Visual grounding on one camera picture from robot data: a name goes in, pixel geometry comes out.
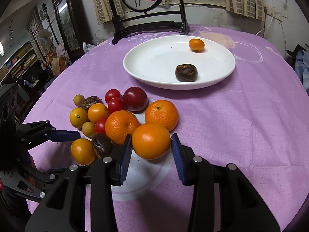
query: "white plate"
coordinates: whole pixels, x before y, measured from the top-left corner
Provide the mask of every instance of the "white plate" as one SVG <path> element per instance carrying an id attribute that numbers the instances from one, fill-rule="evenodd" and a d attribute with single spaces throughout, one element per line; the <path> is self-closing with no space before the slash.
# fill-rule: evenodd
<path id="1" fill-rule="evenodd" d="M 202 39 L 204 52 L 190 50 L 192 38 Z M 198 76 L 194 82 L 180 82 L 175 69 L 181 64 L 192 64 Z M 193 90 L 214 85 L 228 77 L 235 69 L 235 58 L 222 45 L 193 36 L 165 36 L 141 43 L 123 59 L 126 72 L 137 80 L 158 88 Z"/>

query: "silver bolt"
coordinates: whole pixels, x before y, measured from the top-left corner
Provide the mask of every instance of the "silver bolt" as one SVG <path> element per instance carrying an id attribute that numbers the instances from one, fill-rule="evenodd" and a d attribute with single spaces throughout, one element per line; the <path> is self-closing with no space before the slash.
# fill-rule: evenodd
<path id="1" fill-rule="evenodd" d="M 203 159 L 202 159 L 202 157 L 200 157 L 200 156 L 194 156 L 193 157 L 193 161 L 194 162 L 201 162 Z"/>
<path id="2" fill-rule="evenodd" d="M 72 164 L 72 165 L 70 165 L 70 167 L 69 167 L 69 169 L 70 169 L 71 171 L 75 171 L 77 168 L 78 168 L 78 165 L 76 165 L 76 164 Z"/>
<path id="3" fill-rule="evenodd" d="M 104 158 L 103 158 L 103 161 L 104 161 L 105 163 L 110 163 L 110 162 L 112 161 L 112 158 L 109 157 L 109 156 L 107 156 L 107 157 L 104 157 Z"/>
<path id="4" fill-rule="evenodd" d="M 228 169 L 229 170 L 235 170 L 237 168 L 237 166 L 233 163 L 228 164 Z"/>

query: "white plastic bag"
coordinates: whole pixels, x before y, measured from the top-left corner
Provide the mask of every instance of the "white plastic bag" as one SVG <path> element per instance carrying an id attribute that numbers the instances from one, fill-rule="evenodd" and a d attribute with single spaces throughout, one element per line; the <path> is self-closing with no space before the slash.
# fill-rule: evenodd
<path id="1" fill-rule="evenodd" d="M 84 49 L 84 52 L 87 53 L 88 51 L 92 50 L 95 47 L 95 45 L 92 44 L 86 44 L 86 42 L 84 42 L 82 44 L 82 48 Z"/>

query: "purple tablecloth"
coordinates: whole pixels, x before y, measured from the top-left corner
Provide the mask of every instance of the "purple tablecloth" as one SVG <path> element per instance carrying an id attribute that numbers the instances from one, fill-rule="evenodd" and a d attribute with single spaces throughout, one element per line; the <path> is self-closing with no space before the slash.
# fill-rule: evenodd
<path id="1" fill-rule="evenodd" d="M 104 98 L 111 88 L 123 93 L 139 86 L 150 99 L 168 99 L 176 105 L 180 122 L 175 131 L 182 144 L 191 146 L 195 154 L 212 164 L 237 164 L 284 229 L 309 192 L 306 91 L 277 49 L 261 37 L 203 26 L 191 26 L 190 34 L 228 48 L 236 58 L 232 75 L 216 85 L 192 91 L 147 86 L 125 72 L 125 54 L 143 41 L 177 34 L 141 34 L 114 46 L 109 39 L 66 69 L 41 96 L 25 122 L 50 120 L 59 130 L 74 130 L 69 122 L 74 95 Z M 74 163 L 69 147 L 67 143 L 46 142 L 30 154 L 40 170 L 65 167 Z M 125 182 L 124 190 L 112 190 L 119 231 L 186 231 L 193 188 L 181 185 L 170 154 L 153 164 L 140 160 L 133 158 L 129 168 L 133 175 Z M 87 231 L 89 199 L 88 191 Z M 37 206 L 30 201 L 28 205 L 31 212 Z"/>

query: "electrical outlet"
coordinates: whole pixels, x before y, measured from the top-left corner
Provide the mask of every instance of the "electrical outlet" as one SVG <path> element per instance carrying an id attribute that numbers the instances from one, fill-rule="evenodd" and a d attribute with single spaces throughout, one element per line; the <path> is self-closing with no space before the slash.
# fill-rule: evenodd
<path id="1" fill-rule="evenodd" d="M 275 9 L 266 7 L 266 14 L 276 18 L 279 21 L 282 21 L 282 13 Z"/>

